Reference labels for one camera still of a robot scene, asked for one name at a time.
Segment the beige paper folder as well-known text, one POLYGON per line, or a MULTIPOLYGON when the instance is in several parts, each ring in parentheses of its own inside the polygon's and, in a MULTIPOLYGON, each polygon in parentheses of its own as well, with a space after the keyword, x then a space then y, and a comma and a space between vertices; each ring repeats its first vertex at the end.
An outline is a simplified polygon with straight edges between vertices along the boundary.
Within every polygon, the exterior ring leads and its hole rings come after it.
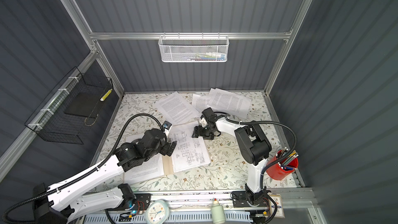
POLYGON ((164 176, 174 175, 172 166, 172 156, 163 156, 164 176))

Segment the technical drawing paper sheet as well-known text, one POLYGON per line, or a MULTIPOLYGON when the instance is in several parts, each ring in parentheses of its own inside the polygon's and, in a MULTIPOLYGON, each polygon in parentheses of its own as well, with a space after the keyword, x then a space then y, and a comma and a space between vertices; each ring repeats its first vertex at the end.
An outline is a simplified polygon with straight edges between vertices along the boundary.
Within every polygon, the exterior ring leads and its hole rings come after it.
POLYGON ((210 165, 210 156, 202 137, 193 138, 197 121, 177 125, 171 128, 168 138, 176 143, 172 154, 173 172, 182 172, 192 168, 210 165))

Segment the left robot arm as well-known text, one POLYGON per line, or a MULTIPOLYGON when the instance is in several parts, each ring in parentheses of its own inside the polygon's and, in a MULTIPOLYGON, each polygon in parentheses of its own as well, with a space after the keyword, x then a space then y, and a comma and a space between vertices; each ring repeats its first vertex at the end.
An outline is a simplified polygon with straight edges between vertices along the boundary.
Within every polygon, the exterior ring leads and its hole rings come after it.
POLYGON ((113 148, 105 159, 92 167, 64 181, 45 187, 44 184, 34 188, 34 196, 9 207, 2 215, 7 224, 21 224, 22 220, 9 217, 15 209, 32 203, 34 219, 32 224, 68 224, 82 216, 99 210, 123 209, 134 211, 143 207, 128 184, 89 194, 88 191, 117 175, 132 168, 141 166, 153 156, 161 154, 171 156, 176 142, 167 138, 172 124, 156 120, 150 114, 136 114, 125 123, 113 148), (141 139, 130 143, 120 143, 129 123, 137 117, 149 117, 158 124, 158 128, 147 130, 141 139))

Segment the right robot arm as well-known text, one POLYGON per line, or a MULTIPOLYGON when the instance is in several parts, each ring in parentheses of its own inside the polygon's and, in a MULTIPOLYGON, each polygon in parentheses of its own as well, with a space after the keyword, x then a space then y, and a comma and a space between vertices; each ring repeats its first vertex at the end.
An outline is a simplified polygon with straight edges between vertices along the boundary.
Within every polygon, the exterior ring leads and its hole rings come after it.
POLYGON ((290 127, 279 122, 255 120, 242 122, 230 119, 229 116, 227 113, 214 112, 210 107, 203 110, 200 125, 194 128, 192 137, 213 140, 223 133, 235 137, 240 153, 248 163, 245 199, 249 205, 257 206, 268 196, 263 183, 264 174, 277 163, 288 159, 288 156, 292 154, 297 145, 297 135, 290 127), (272 146, 260 127, 262 124, 273 124, 285 128, 291 133, 293 138, 291 149, 273 162, 268 162, 272 146))

